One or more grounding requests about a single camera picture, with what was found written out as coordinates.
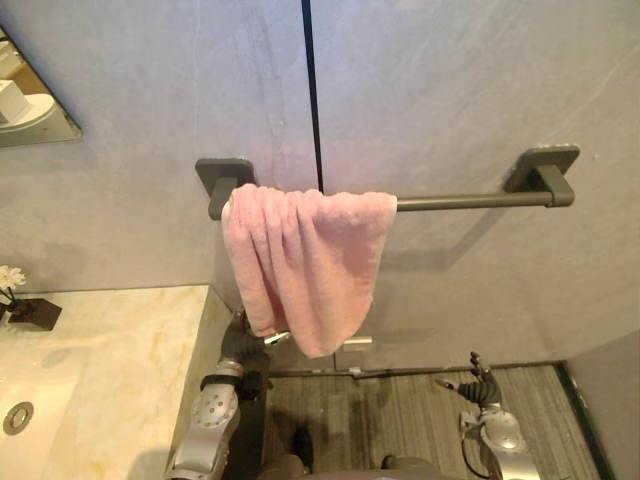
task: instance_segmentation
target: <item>wooden floor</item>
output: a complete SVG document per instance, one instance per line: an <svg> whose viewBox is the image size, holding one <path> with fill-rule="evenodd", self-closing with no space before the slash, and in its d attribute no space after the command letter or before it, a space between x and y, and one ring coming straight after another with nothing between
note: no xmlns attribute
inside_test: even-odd
<svg viewBox="0 0 640 480"><path fill-rule="evenodd" d="M504 405L520 421L544 480L596 480L580 428L552 366L496 369ZM422 457L441 473L474 477L460 452L458 412L471 405L434 382L441 374L354 380L346 376L272 378L263 457L290 451L299 425L311 431L315 471L378 468L387 454ZM470 373L446 375L471 381ZM469 448L471 463L479 463Z"/></svg>

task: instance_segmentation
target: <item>sink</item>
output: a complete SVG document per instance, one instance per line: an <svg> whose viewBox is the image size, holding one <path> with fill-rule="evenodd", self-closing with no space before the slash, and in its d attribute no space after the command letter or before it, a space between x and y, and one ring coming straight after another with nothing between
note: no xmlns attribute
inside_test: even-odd
<svg viewBox="0 0 640 480"><path fill-rule="evenodd" d="M0 345L0 478L40 480L86 353L32 342Z"/></svg>

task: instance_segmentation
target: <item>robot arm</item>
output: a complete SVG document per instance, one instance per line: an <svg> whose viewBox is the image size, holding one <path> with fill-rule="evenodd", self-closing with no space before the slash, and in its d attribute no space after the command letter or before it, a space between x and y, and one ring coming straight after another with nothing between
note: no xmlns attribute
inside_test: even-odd
<svg viewBox="0 0 640 480"><path fill-rule="evenodd" d="M540 480L529 446L520 432L518 420L502 408L500 386L490 368L485 367L480 355L474 352L471 353L471 363L471 372L478 379L477 382L458 384L450 380L437 380L443 387L458 392L480 407L478 414L460 414L462 448L464 449L464 440L467 438L477 438L480 441L483 461L491 472L487 478Z"/></svg>
<svg viewBox="0 0 640 480"><path fill-rule="evenodd" d="M243 364L290 336L289 332L272 337L254 337L246 330L244 310L234 318L222 340L221 358L213 374L200 385L200 394L191 409L191 425L178 445L166 470L166 480L218 480L227 463L229 440L240 423L239 394L245 375Z"/></svg>
<svg viewBox="0 0 640 480"><path fill-rule="evenodd" d="M193 403L191 425L169 463L167 480L217 480L222 476L229 440L240 422L234 379L240 382L243 374L242 365L222 359L207 377L210 383L202 386Z"/></svg>

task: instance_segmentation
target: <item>pink towel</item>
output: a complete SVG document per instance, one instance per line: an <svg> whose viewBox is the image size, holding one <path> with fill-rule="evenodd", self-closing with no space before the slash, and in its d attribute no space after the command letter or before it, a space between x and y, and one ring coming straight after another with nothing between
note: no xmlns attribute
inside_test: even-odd
<svg viewBox="0 0 640 480"><path fill-rule="evenodd" d="M253 332L288 328L307 356L335 352L371 306L396 203L386 193L235 189L222 228Z"/></svg>

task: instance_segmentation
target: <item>marble countertop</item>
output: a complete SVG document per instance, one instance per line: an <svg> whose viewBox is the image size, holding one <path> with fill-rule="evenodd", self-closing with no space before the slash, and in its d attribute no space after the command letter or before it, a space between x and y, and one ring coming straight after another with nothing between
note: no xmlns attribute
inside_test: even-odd
<svg viewBox="0 0 640 480"><path fill-rule="evenodd" d="M208 292L189 286L37 295L62 307L53 331L3 324L0 362L9 351L81 352L51 448L35 453L46 455L41 479L161 478L205 303L213 303L209 323L228 315ZM188 383L192 389L195 380Z"/></svg>

